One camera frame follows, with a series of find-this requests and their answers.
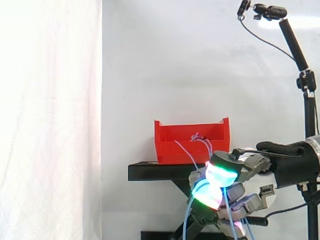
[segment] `robotic hand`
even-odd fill
[[[211,216],[212,223],[229,237],[233,236],[233,227],[237,238],[246,236],[243,219],[268,208],[267,198],[275,195],[274,188],[298,185],[307,203],[317,204],[320,199],[319,192],[309,195],[307,188],[308,183],[316,182],[320,172],[320,135],[289,145],[260,142],[256,148],[237,148],[231,153],[215,151],[206,167],[191,172],[189,176],[192,195],[197,200],[192,208],[202,216]],[[254,181],[254,176],[266,178],[269,184],[260,186],[259,194],[245,195],[246,182]],[[203,181],[209,185],[205,191],[199,188]],[[229,211],[221,188],[226,188]],[[267,226],[268,220],[261,219],[264,222],[260,225]]]

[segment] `black stand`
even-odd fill
[[[189,175],[194,171],[193,164],[159,165],[157,162],[138,162],[128,166],[128,181],[172,181],[187,197],[191,194]],[[191,212],[186,223],[187,240],[233,240],[222,233],[201,232],[210,220],[198,217],[199,214]],[[141,240],[182,240],[183,223],[175,232],[141,231]]]
[[[308,70],[307,61],[300,49],[295,34],[289,24],[288,19],[281,20],[279,22],[281,31],[284,38],[290,48],[296,65],[300,71],[299,78],[297,79],[297,86],[303,92],[304,98],[304,128],[305,137],[311,137],[316,134],[315,128],[315,90],[316,81],[313,71]],[[307,188],[298,185],[298,189],[301,191],[302,196],[306,202],[309,201],[311,194],[317,191],[317,185],[315,183],[307,184]],[[309,204],[307,207],[308,215],[308,238],[309,240],[319,239],[318,230],[318,206],[316,204]]]

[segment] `white wall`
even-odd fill
[[[319,16],[320,2],[264,0],[292,16]],[[303,140],[303,97],[294,62],[237,20],[240,0],[106,0],[103,3],[102,181],[104,239],[139,240],[141,230],[175,230],[185,196],[171,182],[128,182],[127,165],[155,160],[153,120],[214,123],[230,117],[231,146]],[[288,50],[280,29],[255,33]],[[320,29],[297,29],[320,76]],[[270,211],[303,202],[279,191]],[[306,209],[254,227],[256,239],[307,239]]]

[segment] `red plastic tray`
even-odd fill
[[[192,125],[162,125],[154,121],[154,141],[156,157],[159,164],[192,164],[190,157],[174,142],[178,141],[194,158],[196,163],[209,160],[208,149],[203,142],[190,141],[191,137],[199,133],[212,144],[213,151],[230,150],[229,118],[221,123],[192,124]]]

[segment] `metal pole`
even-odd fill
[[[301,51],[299,43],[296,39],[296,36],[289,24],[288,19],[283,19],[279,22],[279,26],[283,33],[283,36],[288,44],[295,63],[300,72],[306,71],[309,66]],[[304,98],[304,128],[305,128],[305,137],[311,137],[316,134],[315,128],[315,95],[314,89],[309,91],[308,81],[302,86],[303,98]],[[305,200],[309,196],[317,191],[317,185],[315,183],[309,183],[307,185],[307,191],[302,192],[302,195]],[[307,207],[307,217],[308,217],[308,238],[309,240],[319,240],[319,230],[318,230],[318,206],[309,204]]]

